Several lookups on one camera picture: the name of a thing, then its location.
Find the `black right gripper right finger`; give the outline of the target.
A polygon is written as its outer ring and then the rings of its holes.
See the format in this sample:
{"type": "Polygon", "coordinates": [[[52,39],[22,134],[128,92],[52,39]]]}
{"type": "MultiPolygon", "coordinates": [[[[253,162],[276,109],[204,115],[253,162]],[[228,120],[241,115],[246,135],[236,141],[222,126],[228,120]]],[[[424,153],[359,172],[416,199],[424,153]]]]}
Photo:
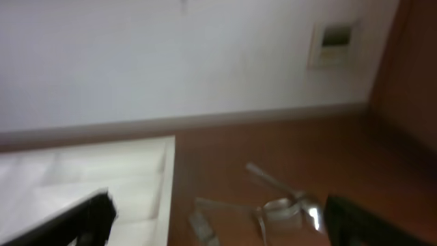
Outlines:
{"type": "Polygon", "coordinates": [[[327,197],[324,222],[332,246],[432,245],[338,195],[327,197]]]}

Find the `steel tablespoon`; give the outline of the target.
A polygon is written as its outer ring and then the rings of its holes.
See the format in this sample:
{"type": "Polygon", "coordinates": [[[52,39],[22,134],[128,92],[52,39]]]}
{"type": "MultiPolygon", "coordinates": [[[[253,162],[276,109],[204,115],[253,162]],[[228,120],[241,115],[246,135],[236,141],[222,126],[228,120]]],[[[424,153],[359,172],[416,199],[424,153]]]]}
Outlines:
{"type": "Polygon", "coordinates": [[[272,187],[290,195],[292,200],[299,205],[301,211],[306,216],[306,222],[315,231],[325,233],[324,206],[316,196],[306,191],[299,191],[291,188],[289,185],[277,180],[253,163],[247,163],[246,169],[270,184],[272,187]]]}
{"type": "Polygon", "coordinates": [[[274,234],[285,234],[302,227],[300,205],[286,197],[265,203],[262,211],[267,229],[274,234]]]}

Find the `steel fork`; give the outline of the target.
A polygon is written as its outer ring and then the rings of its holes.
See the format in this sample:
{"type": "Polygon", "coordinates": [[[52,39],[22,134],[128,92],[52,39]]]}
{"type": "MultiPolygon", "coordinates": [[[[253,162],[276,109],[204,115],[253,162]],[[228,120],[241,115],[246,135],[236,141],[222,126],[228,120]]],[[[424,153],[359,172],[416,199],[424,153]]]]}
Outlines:
{"type": "Polygon", "coordinates": [[[263,246],[268,246],[266,224],[264,222],[263,210],[261,207],[247,206],[241,204],[231,204],[227,202],[221,202],[216,200],[210,200],[203,197],[196,197],[195,204],[202,208],[218,208],[227,210],[236,210],[238,212],[246,213],[256,219],[263,241],[263,246]]]}

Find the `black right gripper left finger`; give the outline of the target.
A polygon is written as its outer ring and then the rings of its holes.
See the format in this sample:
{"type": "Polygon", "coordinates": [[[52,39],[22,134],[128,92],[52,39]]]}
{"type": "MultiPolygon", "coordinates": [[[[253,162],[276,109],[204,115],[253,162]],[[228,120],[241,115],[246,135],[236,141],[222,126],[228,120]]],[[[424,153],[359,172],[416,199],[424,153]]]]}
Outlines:
{"type": "Polygon", "coordinates": [[[2,246],[106,245],[117,211],[109,191],[98,189],[77,200],[28,197],[10,215],[2,246]]]}

